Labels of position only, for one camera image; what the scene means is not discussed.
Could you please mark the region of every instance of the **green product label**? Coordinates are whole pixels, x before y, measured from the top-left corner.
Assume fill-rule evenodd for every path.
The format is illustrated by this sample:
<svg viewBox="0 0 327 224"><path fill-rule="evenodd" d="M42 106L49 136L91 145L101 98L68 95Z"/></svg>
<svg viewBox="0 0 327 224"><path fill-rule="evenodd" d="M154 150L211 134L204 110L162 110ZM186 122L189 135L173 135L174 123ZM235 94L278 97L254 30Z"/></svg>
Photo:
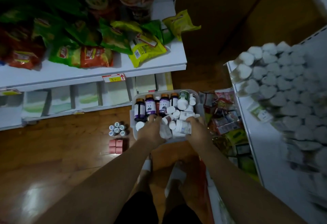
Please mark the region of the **green product label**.
<svg viewBox="0 0 327 224"><path fill-rule="evenodd" d="M187 101L190 98L190 94L187 91L181 91L179 99L186 99Z"/></svg>

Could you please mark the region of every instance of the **small red box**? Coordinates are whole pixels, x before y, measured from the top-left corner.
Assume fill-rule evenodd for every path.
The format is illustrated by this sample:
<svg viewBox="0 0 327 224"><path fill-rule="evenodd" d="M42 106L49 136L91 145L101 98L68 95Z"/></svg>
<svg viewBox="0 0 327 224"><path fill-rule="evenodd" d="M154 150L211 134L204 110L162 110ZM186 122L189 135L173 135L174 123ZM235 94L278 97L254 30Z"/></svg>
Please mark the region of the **small red box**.
<svg viewBox="0 0 327 224"><path fill-rule="evenodd" d="M123 147L123 140L116 140L116 147Z"/></svg>
<svg viewBox="0 0 327 224"><path fill-rule="evenodd" d="M109 147L109 153L110 154L116 153L116 147Z"/></svg>
<svg viewBox="0 0 327 224"><path fill-rule="evenodd" d="M115 147L115 146L116 146L116 140L110 140L109 147Z"/></svg>
<svg viewBox="0 0 327 224"><path fill-rule="evenodd" d="M123 148L116 147L116 153L117 154L122 154L123 153Z"/></svg>

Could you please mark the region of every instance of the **yellow packet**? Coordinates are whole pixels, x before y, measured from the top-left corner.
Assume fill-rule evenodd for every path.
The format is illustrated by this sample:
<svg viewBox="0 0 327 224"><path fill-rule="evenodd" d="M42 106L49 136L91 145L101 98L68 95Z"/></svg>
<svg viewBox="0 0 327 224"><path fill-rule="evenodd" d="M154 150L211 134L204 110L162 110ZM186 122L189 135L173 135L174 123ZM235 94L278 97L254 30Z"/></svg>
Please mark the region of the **yellow packet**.
<svg viewBox="0 0 327 224"><path fill-rule="evenodd" d="M167 17L162 22L170 29L174 36L181 41L182 32L201 29L200 26L194 26L187 10L179 12L176 16Z"/></svg>
<svg viewBox="0 0 327 224"><path fill-rule="evenodd" d="M139 67L141 62L167 52L158 38L148 34L146 36L138 34L129 44L133 54L128 57L134 67Z"/></svg>
<svg viewBox="0 0 327 224"><path fill-rule="evenodd" d="M110 23L110 25L124 31L134 31L136 33L143 34L143 30L140 28L140 25L135 21L113 21Z"/></svg>

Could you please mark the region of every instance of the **person's left hand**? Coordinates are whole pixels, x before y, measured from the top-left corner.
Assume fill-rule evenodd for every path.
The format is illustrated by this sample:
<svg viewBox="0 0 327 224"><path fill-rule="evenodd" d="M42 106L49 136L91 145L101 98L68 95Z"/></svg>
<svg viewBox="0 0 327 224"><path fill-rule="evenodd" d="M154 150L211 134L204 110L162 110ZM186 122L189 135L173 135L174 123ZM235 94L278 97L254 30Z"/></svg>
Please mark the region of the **person's left hand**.
<svg viewBox="0 0 327 224"><path fill-rule="evenodd" d="M149 121L137 132L137 140L151 144L152 149L156 149L159 145L163 144L166 140L160 136L160 123L161 117L150 115Z"/></svg>

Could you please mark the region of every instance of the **shelf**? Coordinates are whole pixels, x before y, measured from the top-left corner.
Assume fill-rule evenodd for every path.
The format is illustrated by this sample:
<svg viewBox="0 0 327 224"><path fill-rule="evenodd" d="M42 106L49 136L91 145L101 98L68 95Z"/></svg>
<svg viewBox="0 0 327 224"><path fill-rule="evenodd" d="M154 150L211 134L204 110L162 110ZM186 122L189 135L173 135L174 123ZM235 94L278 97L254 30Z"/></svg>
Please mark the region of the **shelf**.
<svg viewBox="0 0 327 224"><path fill-rule="evenodd" d="M236 68L233 61L227 62L229 72ZM234 91L240 84L233 85ZM251 97L236 97L247 138L251 145L252 155L256 162L258 174L264 187L282 200L294 212L308 223L321 223L324 218L315 210L301 188L296 171L281 157L281 134L269 123L258 122L249 111L248 106L253 102Z"/></svg>
<svg viewBox="0 0 327 224"><path fill-rule="evenodd" d="M164 19L176 14L174 3L160 2L153 5L152 19ZM144 62L140 67L134 68L128 55L115 54L114 66L92 69L79 69L47 60L42 62L40 71L0 67L0 89L17 89L19 91L33 91L65 85L75 85L88 82L102 81L102 75L125 73L126 77L147 74L157 74L186 69L186 56L183 43L176 39L168 44L168 52L157 58Z"/></svg>

